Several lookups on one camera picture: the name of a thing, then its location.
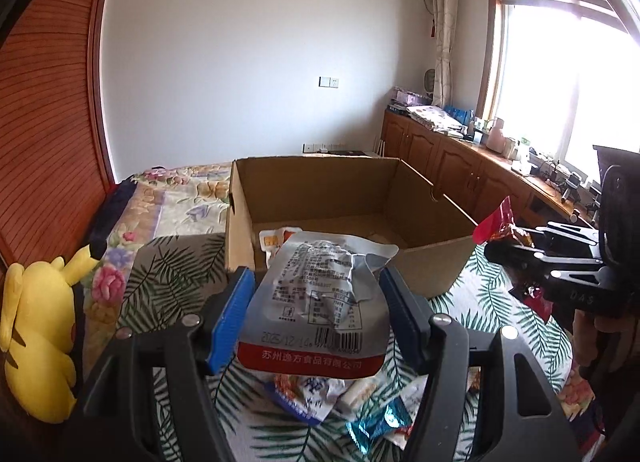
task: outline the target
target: wooden headboard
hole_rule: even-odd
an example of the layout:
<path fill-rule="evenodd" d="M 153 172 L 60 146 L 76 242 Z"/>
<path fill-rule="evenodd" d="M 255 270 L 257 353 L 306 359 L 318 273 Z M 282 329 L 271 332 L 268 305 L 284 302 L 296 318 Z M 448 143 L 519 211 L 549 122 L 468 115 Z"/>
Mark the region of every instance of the wooden headboard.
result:
<path fill-rule="evenodd" d="M 31 0 L 0 46 L 4 264 L 69 260 L 113 181 L 98 83 L 103 6 L 104 0 Z M 0 356 L 2 434 L 10 428 L 27 442 L 25 451 L 31 447 L 47 460 L 60 427 L 26 415 L 8 393 L 3 364 Z"/>

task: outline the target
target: white wall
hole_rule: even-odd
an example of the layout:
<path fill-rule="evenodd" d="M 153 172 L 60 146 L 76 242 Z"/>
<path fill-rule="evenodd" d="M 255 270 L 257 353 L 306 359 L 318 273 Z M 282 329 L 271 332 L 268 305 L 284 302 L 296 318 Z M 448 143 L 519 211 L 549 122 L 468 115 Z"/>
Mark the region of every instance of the white wall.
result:
<path fill-rule="evenodd" d="M 430 31 L 422 0 L 106 0 L 114 173 L 294 154 L 304 142 L 370 150 L 389 89 L 422 91 Z"/>
<path fill-rule="evenodd" d="M 451 54 L 453 105 L 476 109 L 484 68 L 489 0 L 458 0 L 456 39 Z"/>

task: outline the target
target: curtain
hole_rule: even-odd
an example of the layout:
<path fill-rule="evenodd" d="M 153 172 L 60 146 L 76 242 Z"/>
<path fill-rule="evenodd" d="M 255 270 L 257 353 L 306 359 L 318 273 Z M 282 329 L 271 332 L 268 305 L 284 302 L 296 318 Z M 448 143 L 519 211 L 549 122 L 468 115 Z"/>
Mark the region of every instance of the curtain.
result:
<path fill-rule="evenodd" d="M 451 104 L 451 49 L 456 33 L 458 0 L 433 0 L 436 26 L 436 78 L 433 104 L 443 107 Z"/>

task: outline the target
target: pikachu plush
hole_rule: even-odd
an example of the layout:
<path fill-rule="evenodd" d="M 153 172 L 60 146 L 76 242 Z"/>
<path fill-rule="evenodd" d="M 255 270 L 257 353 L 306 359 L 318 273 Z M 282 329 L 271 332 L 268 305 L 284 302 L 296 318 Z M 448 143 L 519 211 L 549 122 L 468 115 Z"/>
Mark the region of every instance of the pikachu plush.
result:
<path fill-rule="evenodd" d="M 43 422 L 63 422 L 76 403 L 68 356 L 76 325 L 71 286 L 97 264 L 86 246 L 66 265 L 59 257 L 27 268 L 12 264 L 6 272 L 0 316 L 6 381 L 20 405 Z"/>

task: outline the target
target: snack package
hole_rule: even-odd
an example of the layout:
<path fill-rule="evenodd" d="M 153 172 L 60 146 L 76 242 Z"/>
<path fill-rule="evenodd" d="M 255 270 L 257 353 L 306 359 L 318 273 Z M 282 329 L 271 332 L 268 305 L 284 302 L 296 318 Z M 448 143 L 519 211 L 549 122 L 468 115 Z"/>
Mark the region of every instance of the snack package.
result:
<path fill-rule="evenodd" d="M 271 259 L 276 252 L 282 247 L 293 233 L 302 231 L 299 227 L 281 227 L 280 229 L 270 229 L 260 231 L 260 248 L 266 254 L 267 268 L 271 266 Z"/>
<path fill-rule="evenodd" d="M 366 400 L 377 390 L 384 377 L 378 372 L 373 377 L 353 381 L 351 387 L 335 403 L 335 411 L 346 420 L 356 420 Z"/>
<path fill-rule="evenodd" d="M 276 374 L 374 375 L 384 362 L 389 315 L 373 273 L 397 252 L 357 236 L 291 235 L 249 304 L 238 360 Z"/>
<path fill-rule="evenodd" d="M 404 450 L 406 442 L 409 440 L 411 430 L 420 410 L 420 403 L 424 395 L 424 388 L 427 385 L 428 376 L 420 376 L 406 385 L 398 397 L 402 400 L 404 407 L 409 415 L 410 421 L 406 426 L 401 426 L 395 430 L 387 431 L 384 437 Z"/>
<path fill-rule="evenodd" d="M 538 314 L 545 324 L 549 321 L 554 309 L 554 304 L 548 299 L 545 299 L 544 291 L 541 288 L 529 284 L 517 285 L 514 286 L 509 293 Z"/>
<path fill-rule="evenodd" d="M 500 203 L 497 210 L 478 224 L 473 234 L 473 240 L 477 245 L 504 239 L 514 240 L 522 246 L 533 247 L 533 240 L 529 233 L 520 229 L 514 222 L 509 197 Z"/>
<path fill-rule="evenodd" d="M 284 410 L 310 426 L 320 424 L 351 381 L 277 374 L 265 384 L 271 398 Z"/>
<path fill-rule="evenodd" d="M 412 420 L 399 396 L 373 415 L 347 423 L 347 431 L 358 449 L 367 454 L 379 436 L 399 428 L 408 428 Z"/>
<path fill-rule="evenodd" d="M 476 244 L 484 244 L 492 240 L 512 240 L 525 247 L 534 247 L 533 239 L 524 229 L 520 229 L 513 221 L 511 200 L 505 198 L 500 207 L 478 224 L 473 239 Z M 532 280 L 526 279 L 516 269 L 505 268 L 513 283 L 510 294 L 524 303 L 546 323 L 553 311 L 553 303 L 544 298 L 544 290 L 535 286 Z"/>

